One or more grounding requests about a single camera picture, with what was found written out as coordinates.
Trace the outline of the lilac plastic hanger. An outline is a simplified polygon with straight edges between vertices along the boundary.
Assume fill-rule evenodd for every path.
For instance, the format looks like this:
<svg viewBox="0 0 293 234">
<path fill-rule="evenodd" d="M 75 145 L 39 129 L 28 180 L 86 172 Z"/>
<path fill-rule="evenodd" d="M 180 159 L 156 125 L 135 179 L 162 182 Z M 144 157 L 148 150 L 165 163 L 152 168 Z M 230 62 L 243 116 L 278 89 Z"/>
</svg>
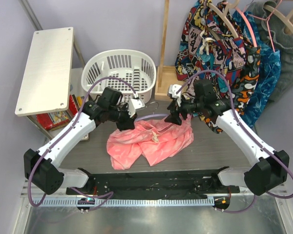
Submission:
<svg viewBox="0 0 293 234">
<path fill-rule="evenodd" d="M 155 113 L 155 110 L 157 110 L 158 107 L 159 107 L 159 102 L 157 102 L 157 101 L 152 101 L 152 102 L 148 103 L 143 109 L 146 109 L 146 108 L 148 108 L 150 105 L 155 104 L 155 103 L 156 103 L 157 106 L 156 106 L 156 108 L 153 110 L 152 114 L 150 114 L 150 115 L 146 115 L 146 116 L 143 116 L 143 117 L 138 117 L 138 118 L 136 118 L 135 120 L 136 120 L 136 121 L 140 121 L 140 120 L 151 119 L 151 118 L 155 118 L 155 117 L 167 117 L 168 114 L 163 114 L 163 113 L 161 113 L 161 114 L 156 114 L 156 113 Z"/>
</svg>

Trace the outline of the pink patterned shorts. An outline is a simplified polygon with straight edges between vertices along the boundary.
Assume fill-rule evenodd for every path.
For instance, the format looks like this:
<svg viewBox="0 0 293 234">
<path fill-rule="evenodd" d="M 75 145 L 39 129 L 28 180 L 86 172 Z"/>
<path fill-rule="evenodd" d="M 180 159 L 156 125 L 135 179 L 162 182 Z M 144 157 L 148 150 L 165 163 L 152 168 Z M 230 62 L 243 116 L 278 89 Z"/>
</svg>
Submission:
<svg viewBox="0 0 293 234">
<path fill-rule="evenodd" d="M 194 141 L 191 116 L 181 125 L 161 120 L 139 120 L 135 129 L 110 134 L 106 150 L 115 170 L 129 169 L 134 162 L 144 156 L 150 166 L 175 156 Z"/>
</svg>

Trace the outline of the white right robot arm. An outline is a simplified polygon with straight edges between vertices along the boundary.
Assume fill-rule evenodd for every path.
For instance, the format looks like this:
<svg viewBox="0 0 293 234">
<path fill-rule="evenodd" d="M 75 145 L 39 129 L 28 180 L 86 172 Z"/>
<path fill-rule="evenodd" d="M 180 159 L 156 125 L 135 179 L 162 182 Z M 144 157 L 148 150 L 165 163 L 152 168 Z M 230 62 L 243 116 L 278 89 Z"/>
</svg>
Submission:
<svg viewBox="0 0 293 234">
<path fill-rule="evenodd" d="M 181 94 L 181 85 L 170 85 L 167 95 L 172 102 L 165 122 L 181 125 L 188 115 L 201 112 L 211 118 L 240 148 L 250 163 L 250 168 L 230 168 L 219 170 L 211 182 L 215 192 L 223 192 L 228 186 L 248 188 L 260 196 L 282 184 L 287 179 L 287 171 L 280 165 L 289 164 L 285 151 L 275 151 L 253 132 L 231 109 L 227 98 L 217 99 L 212 83 L 208 79 L 197 80 L 194 84 L 195 98 L 186 100 Z"/>
</svg>

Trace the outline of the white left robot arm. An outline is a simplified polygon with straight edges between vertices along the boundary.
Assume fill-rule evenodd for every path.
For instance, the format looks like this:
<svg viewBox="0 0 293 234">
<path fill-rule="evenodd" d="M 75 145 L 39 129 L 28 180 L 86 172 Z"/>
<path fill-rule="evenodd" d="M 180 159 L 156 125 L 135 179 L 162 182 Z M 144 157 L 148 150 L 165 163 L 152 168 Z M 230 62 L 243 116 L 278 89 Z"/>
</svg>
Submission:
<svg viewBox="0 0 293 234">
<path fill-rule="evenodd" d="M 60 165 L 69 152 L 84 136 L 101 123 L 116 123 L 118 130 L 133 130 L 136 111 L 144 102 L 134 95 L 121 104 L 123 95 L 112 88 L 105 88 L 95 101 L 87 101 L 69 124 L 50 142 L 37 151 L 29 149 L 24 154 L 24 173 L 29 184 L 36 185 L 45 194 L 51 195 L 59 188 L 78 188 L 83 194 L 94 190 L 94 182 L 84 169 L 61 169 Z"/>
</svg>

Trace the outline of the black orange camo shorts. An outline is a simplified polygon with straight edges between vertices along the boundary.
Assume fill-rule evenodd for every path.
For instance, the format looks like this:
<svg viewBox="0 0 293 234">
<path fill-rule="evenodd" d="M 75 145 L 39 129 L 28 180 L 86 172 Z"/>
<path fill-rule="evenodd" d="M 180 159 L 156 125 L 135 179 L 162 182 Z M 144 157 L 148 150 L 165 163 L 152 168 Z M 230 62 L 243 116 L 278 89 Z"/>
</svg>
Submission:
<svg viewBox="0 0 293 234">
<path fill-rule="evenodd" d="M 249 30 L 237 11 L 232 16 L 232 19 L 241 30 L 243 39 L 222 39 L 220 44 L 224 45 L 225 48 L 231 46 L 232 53 L 242 58 L 245 62 L 240 74 L 230 86 L 234 107 L 242 118 L 259 79 L 261 48 L 258 45 L 254 47 Z"/>
</svg>

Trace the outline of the comic print shorts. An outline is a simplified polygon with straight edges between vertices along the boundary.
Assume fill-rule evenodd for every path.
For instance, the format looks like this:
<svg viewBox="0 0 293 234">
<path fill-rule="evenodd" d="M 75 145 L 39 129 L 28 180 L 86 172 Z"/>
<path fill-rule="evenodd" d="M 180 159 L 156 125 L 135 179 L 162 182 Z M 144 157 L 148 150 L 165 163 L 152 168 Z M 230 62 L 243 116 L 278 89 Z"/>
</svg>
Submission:
<svg viewBox="0 0 293 234">
<path fill-rule="evenodd" d="M 237 90 L 237 84 L 246 64 L 246 43 L 232 15 L 227 14 L 226 18 L 237 36 L 208 7 L 209 3 L 209 0 L 198 0 L 186 19 L 175 61 L 177 78 L 186 81 L 205 71 L 195 80 L 211 80 L 218 98 L 226 98 L 232 92 L 234 107 L 243 114 L 248 98 Z"/>
</svg>

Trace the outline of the blue patterned shorts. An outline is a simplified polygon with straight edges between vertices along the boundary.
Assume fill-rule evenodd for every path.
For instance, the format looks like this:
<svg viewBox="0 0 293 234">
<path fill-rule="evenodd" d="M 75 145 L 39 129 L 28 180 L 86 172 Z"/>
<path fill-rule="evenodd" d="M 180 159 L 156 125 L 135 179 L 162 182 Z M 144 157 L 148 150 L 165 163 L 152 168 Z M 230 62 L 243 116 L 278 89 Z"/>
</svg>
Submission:
<svg viewBox="0 0 293 234">
<path fill-rule="evenodd" d="M 263 42 L 260 38 L 259 27 L 255 23 L 255 18 L 252 17 L 252 12 L 247 11 L 244 15 L 252 27 L 257 45 L 261 47 L 259 79 L 255 91 L 245 108 L 244 115 L 242 115 L 245 123 L 252 128 L 268 104 L 269 97 L 280 78 L 281 61 L 280 51 L 274 51 L 267 42 Z"/>
</svg>

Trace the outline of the beige wooden hanger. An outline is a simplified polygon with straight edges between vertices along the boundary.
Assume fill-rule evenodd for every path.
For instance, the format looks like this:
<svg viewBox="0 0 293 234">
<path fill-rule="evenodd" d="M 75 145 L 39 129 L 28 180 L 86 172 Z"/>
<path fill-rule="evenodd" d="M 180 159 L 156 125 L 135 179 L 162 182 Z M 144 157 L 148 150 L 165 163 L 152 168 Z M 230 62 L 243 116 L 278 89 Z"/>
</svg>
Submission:
<svg viewBox="0 0 293 234">
<path fill-rule="evenodd" d="M 235 25 L 229 10 L 238 5 L 239 1 L 228 3 L 223 0 L 216 5 L 211 0 L 201 0 L 202 25 L 205 35 L 211 35 L 215 40 L 243 39 L 241 30 Z"/>
<path fill-rule="evenodd" d="M 279 20 L 283 22 L 285 25 L 285 29 L 283 30 L 284 34 L 288 36 L 293 36 L 293 9 L 285 16 L 282 14 L 277 8 L 280 3 L 286 2 L 285 0 L 280 0 L 276 7 L 272 7 L 270 4 L 264 5 L 264 9 L 275 15 Z"/>
</svg>

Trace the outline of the grey green shorts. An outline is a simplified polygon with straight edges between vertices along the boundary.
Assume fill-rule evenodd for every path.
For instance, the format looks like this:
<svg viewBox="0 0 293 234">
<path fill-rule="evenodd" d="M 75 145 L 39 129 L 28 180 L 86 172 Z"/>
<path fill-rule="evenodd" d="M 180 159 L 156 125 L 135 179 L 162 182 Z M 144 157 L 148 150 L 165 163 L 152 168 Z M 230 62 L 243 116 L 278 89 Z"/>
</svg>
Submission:
<svg viewBox="0 0 293 234">
<path fill-rule="evenodd" d="M 274 103 L 293 86 L 293 36 L 284 34 L 285 25 L 275 15 L 269 23 L 276 50 L 280 51 L 281 74 L 268 103 Z"/>
</svg>

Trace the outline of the beige wooden hanger far right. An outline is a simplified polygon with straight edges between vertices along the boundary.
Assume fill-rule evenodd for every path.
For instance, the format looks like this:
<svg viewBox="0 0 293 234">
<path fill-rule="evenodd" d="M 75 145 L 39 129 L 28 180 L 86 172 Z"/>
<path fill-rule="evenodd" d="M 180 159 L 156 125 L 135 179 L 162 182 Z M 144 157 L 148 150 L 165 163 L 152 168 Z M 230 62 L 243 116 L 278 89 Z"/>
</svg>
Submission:
<svg viewBox="0 0 293 234">
<path fill-rule="evenodd" d="M 264 5 L 264 9 L 275 15 L 279 20 L 283 22 L 285 25 L 285 29 L 283 30 L 284 34 L 288 36 L 293 36 L 293 9 L 285 16 L 282 14 L 277 8 L 280 3 L 286 2 L 285 0 L 280 0 L 276 7 L 272 7 L 270 4 Z"/>
</svg>

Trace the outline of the wooden clothes rack stand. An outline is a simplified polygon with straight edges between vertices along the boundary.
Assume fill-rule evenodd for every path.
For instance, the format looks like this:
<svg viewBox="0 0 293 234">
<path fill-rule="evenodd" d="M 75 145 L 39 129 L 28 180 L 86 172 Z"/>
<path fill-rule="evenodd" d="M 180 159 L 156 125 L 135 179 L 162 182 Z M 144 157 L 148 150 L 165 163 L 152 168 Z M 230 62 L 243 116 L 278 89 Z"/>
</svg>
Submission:
<svg viewBox="0 0 293 234">
<path fill-rule="evenodd" d="M 182 85 L 177 79 L 175 60 L 179 51 L 182 27 L 186 20 L 188 1 L 166 0 L 164 5 L 162 45 L 157 70 L 155 100 L 168 101 L 167 91 L 172 84 Z"/>
</svg>

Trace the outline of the white plastic laundry basket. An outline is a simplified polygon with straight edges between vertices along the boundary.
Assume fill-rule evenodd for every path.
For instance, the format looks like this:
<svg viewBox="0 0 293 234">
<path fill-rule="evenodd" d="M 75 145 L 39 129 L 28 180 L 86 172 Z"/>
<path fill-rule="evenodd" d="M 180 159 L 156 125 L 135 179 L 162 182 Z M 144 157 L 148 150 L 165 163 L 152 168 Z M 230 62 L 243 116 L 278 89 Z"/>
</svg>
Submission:
<svg viewBox="0 0 293 234">
<path fill-rule="evenodd" d="M 156 83 L 156 66 L 147 54 L 129 49 L 108 50 L 96 54 L 85 65 L 81 77 L 81 86 L 87 92 L 99 79 L 106 79 L 97 84 L 91 91 L 93 99 L 101 95 L 105 87 L 116 89 L 123 93 L 123 102 L 128 102 L 135 91 L 145 103 L 149 102 L 152 89 Z"/>
</svg>

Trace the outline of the white side shelf table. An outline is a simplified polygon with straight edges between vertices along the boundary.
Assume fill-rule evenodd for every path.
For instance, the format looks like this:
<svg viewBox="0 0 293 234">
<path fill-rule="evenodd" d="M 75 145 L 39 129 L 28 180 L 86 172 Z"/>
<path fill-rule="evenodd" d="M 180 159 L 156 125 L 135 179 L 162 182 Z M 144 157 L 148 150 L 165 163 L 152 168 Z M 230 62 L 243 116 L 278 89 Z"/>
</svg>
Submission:
<svg viewBox="0 0 293 234">
<path fill-rule="evenodd" d="M 37 121 L 38 114 L 69 111 L 74 28 L 35 31 L 31 41 L 15 115 L 28 118 L 48 139 L 53 135 Z"/>
</svg>

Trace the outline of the red book stack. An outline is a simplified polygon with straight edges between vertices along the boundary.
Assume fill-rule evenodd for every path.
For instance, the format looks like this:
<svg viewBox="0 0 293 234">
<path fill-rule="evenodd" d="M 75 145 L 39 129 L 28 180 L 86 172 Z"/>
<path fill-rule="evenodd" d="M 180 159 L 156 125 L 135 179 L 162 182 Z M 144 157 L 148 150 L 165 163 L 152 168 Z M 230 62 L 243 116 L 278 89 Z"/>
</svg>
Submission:
<svg viewBox="0 0 293 234">
<path fill-rule="evenodd" d="M 69 96 L 68 110 L 71 112 L 73 117 L 78 113 L 83 100 L 84 96 Z M 65 111 L 38 114 L 36 115 L 36 119 L 38 123 L 47 131 L 61 128 L 70 122 L 68 114 L 66 114 Z"/>
</svg>

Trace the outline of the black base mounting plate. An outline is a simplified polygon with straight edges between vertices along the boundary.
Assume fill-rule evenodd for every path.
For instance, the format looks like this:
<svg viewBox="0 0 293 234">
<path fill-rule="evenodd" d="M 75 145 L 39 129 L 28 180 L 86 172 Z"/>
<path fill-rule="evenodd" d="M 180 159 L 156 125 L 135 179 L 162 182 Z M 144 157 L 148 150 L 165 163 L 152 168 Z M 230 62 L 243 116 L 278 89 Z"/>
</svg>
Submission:
<svg viewBox="0 0 293 234">
<path fill-rule="evenodd" d="M 87 195 L 113 192 L 113 199 L 204 199 L 208 194 L 238 194 L 238 186 L 221 185 L 219 169 L 89 174 L 78 190 Z"/>
</svg>

